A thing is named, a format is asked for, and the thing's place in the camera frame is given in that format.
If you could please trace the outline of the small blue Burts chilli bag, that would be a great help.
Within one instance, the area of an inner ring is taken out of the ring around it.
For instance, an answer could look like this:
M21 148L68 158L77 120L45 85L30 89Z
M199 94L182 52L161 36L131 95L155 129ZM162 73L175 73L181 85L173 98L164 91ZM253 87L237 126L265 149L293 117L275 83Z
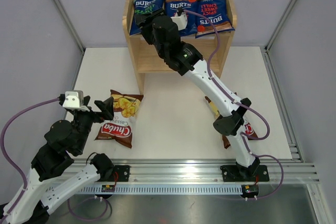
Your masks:
M179 8L197 12L198 0L165 0L165 12L168 16L174 17ZM180 36L189 36L197 33L196 16L186 13L187 25L185 29L179 30Z

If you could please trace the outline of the large blue Burts chilli bag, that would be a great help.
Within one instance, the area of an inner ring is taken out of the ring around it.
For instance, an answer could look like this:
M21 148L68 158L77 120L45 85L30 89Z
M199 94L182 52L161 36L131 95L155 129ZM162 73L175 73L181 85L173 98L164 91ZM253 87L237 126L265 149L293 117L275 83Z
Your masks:
M218 33L235 30L227 16L226 0L200 0L197 13L207 17ZM203 17L196 17L196 27L196 38L215 33L212 25Z

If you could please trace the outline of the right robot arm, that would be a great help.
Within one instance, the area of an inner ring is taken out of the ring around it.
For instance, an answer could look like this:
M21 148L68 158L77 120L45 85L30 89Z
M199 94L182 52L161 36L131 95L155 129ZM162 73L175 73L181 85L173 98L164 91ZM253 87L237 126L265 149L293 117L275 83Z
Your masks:
M244 126L244 115L251 101L232 93L213 74L202 54L193 45L181 40L179 28L184 27L187 20L182 10L174 17L158 9L145 15L136 14L134 19L146 42L155 46L165 64L190 79L216 105L219 116L213 127L227 137L236 155L236 165L222 166L222 172L231 174L234 179L253 181L260 161L247 149Z

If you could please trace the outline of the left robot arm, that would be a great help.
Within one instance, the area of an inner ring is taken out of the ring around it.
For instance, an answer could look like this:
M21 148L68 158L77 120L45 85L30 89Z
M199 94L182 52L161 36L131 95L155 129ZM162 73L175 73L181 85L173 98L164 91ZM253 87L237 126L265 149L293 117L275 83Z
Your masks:
M107 181L113 176L111 159L104 153L96 154L80 172L47 192L54 181L74 163L73 157L83 154L92 125L113 119L113 97L105 101L96 100L94 103L98 111L92 110L89 101L90 97L83 96L81 91L67 91L58 98L20 111L5 124L1 132L1 151L19 172L23 184L10 202L1 205L1 222L46 223L49 216L77 191L93 182ZM34 156L28 174L24 174L5 149L6 130L20 115L53 102L58 102L71 113L73 120L59 120L50 127L44 136L46 144Z

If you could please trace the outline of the Burts sea salt vinegar bag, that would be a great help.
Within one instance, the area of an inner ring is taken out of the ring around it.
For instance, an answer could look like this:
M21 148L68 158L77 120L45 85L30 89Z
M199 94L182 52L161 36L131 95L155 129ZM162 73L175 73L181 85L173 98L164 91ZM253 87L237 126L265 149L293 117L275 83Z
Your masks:
M141 29L137 26L136 18L141 15L148 15L152 12L163 8L165 0L134 0L134 13L133 20L130 28L130 35L136 35L141 32Z

